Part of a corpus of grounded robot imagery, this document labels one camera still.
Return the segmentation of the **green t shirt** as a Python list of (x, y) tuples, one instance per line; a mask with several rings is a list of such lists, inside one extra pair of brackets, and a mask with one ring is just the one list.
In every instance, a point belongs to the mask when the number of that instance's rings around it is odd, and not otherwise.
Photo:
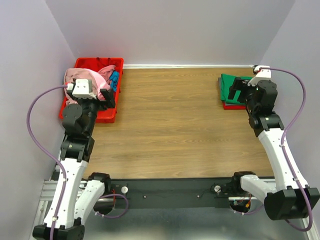
[(237, 76), (235, 75), (230, 75), (230, 74), (225, 74), (225, 73), (222, 73), (220, 75), (220, 78), (221, 78), (221, 86), (222, 86), (222, 91), (223, 91), (223, 97), (222, 99), (226, 102), (226, 103), (229, 103), (229, 104), (237, 104), (237, 105), (245, 105), (245, 104), (241, 104), (239, 102), (237, 102), (237, 98), (239, 96), (239, 91), (236, 92), (235, 96), (234, 96), (234, 99), (228, 99), (228, 96), (229, 96), (229, 88), (230, 86), (233, 84), (234, 82), (234, 79), (236, 78)]

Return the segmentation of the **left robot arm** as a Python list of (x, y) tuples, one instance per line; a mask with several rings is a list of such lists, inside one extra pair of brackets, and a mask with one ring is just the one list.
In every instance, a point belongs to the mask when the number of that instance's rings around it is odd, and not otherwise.
[(85, 222), (98, 199), (111, 192), (109, 174), (94, 172), (79, 194), (82, 177), (94, 146), (92, 138), (98, 110), (107, 107), (92, 90), (66, 86), (66, 93), (77, 101), (64, 108), (64, 138), (56, 163), (59, 177), (49, 211), (42, 224), (34, 227), (37, 240), (81, 240)]

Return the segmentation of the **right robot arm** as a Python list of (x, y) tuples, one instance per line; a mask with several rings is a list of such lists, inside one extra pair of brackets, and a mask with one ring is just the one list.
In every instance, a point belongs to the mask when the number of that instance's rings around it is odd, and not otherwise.
[(254, 85), (236, 77), (229, 88), (228, 98), (240, 92), (238, 101), (244, 103), (249, 125), (262, 144), (270, 162), (275, 186), (271, 186), (251, 171), (235, 172), (230, 191), (241, 196), (250, 193), (263, 203), (271, 220), (303, 219), (320, 199), (317, 188), (310, 187), (299, 172), (292, 153), (283, 137), (284, 125), (273, 110), (278, 95), (277, 85), (271, 80), (260, 80)]

